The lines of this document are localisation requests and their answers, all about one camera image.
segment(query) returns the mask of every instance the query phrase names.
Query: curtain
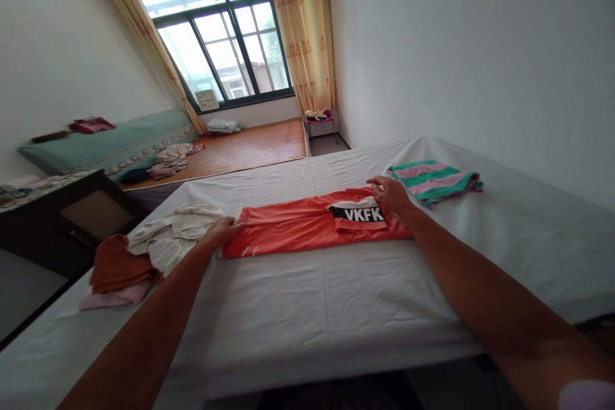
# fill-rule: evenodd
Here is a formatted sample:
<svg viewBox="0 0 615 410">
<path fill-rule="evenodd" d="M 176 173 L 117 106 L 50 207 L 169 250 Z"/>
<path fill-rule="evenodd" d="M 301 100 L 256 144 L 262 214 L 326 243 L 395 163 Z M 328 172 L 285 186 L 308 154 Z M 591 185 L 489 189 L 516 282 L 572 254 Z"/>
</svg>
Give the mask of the curtain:
<svg viewBox="0 0 615 410">
<path fill-rule="evenodd" d="M 302 112 L 335 107 L 328 0 L 275 0 L 286 59 Z"/>
<path fill-rule="evenodd" d="M 141 0 L 111 0 L 130 29 L 135 33 L 147 59 L 151 60 L 181 98 L 184 109 L 198 134 L 207 133 L 203 122 L 186 98 L 179 76 L 167 54 L 154 23 Z"/>
</svg>

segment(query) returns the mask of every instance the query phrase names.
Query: stool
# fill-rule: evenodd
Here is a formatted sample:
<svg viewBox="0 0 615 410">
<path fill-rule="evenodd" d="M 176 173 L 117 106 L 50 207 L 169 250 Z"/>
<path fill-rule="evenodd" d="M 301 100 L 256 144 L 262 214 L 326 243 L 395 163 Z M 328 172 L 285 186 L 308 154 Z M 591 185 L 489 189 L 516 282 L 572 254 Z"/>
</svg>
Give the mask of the stool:
<svg viewBox="0 0 615 410">
<path fill-rule="evenodd" d="M 310 139 L 312 137 L 312 130 L 311 130 L 312 124 L 331 122 L 333 124 L 333 133 L 335 133 L 335 144 L 339 144 L 340 142 L 338 141 L 338 130 L 335 128 L 335 121 L 333 120 L 333 112 L 327 110 L 327 111 L 324 111 L 323 114 L 327 116 L 326 119 L 310 120 L 308 117 L 306 117 L 305 123 L 307 125 L 307 138 Z"/>
</svg>

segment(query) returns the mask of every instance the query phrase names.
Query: orange jersey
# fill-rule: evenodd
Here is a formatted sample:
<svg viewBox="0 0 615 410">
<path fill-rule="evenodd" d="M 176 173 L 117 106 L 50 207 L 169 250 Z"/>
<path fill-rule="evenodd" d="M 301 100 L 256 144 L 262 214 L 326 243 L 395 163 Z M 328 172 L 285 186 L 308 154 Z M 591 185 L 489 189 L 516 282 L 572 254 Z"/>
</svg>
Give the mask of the orange jersey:
<svg viewBox="0 0 615 410">
<path fill-rule="evenodd" d="M 369 187 L 281 204 L 246 207 L 236 222 L 245 222 L 246 226 L 225 245 L 223 258 L 412 238 L 394 214 L 376 203 Z"/>
</svg>

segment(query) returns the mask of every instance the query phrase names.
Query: striped towel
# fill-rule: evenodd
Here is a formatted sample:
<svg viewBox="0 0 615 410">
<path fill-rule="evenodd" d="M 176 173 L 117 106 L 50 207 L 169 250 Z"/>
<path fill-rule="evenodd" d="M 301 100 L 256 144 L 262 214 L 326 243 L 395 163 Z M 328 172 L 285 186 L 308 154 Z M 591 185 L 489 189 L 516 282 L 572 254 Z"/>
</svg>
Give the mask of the striped towel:
<svg viewBox="0 0 615 410">
<path fill-rule="evenodd" d="M 479 181 L 478 173 L 460 171 L 436 160 L 405 163 L 389 170 L 409 193 L 429 209 L 468 191 L 482 192 L 483 183 Z"/>
</svg>

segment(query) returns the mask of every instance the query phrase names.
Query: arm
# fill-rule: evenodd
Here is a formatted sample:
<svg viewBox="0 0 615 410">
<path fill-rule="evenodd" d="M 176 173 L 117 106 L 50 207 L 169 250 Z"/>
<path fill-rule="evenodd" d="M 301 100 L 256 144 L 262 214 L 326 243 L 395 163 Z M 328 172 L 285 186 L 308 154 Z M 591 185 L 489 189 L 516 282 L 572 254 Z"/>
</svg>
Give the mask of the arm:
<svg viewBox="0 0 615 410">
<path fill-rule="evenodd" d="M 415 207 L 401 183 L 383 176 L 367 182 L 414 234 L 442 293 L 529 408 L 556 408 L 573 381 L 615 382 L 614 362 L 604 351 Z"/>
<path fill-rule="evenodd" d="M 149 409 L 167 376 L 217 247 L 244 227 L 222 218 L 188 252 L 64 398 L 58 409 Z"/>
</svg>

